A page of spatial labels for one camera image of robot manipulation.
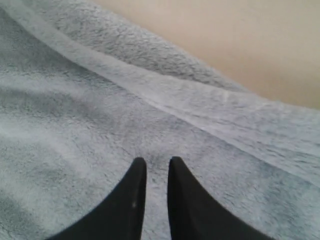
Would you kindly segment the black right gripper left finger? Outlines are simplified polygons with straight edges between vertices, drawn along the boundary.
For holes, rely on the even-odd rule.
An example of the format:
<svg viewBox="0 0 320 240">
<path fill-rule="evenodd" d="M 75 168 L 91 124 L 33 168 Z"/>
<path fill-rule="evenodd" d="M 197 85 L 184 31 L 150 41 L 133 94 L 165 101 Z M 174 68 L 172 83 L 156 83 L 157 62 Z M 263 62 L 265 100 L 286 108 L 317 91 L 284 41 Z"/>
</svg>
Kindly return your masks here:
<svg viewBox="0 0 320 240">
<path fill-rule="evenodd" d="M 147 164 L 142 157 L 110 194 L 83 218 L 50 240 L 139 240 L 144 222 Z"/>
</svg>

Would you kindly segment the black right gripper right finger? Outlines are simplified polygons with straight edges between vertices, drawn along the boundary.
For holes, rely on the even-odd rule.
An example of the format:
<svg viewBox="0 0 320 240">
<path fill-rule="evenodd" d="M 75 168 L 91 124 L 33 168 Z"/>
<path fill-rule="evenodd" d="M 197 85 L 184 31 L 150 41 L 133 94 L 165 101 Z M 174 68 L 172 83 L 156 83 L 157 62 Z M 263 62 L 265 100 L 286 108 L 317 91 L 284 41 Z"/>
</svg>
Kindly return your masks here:
<svg viewBox="0 0 320 240">
<path fill-rule="evenodd" d="M 167 209 L 173 240 L 270 239 L 216 201 L 178 156 L 169 162 Z"/>
</svg>

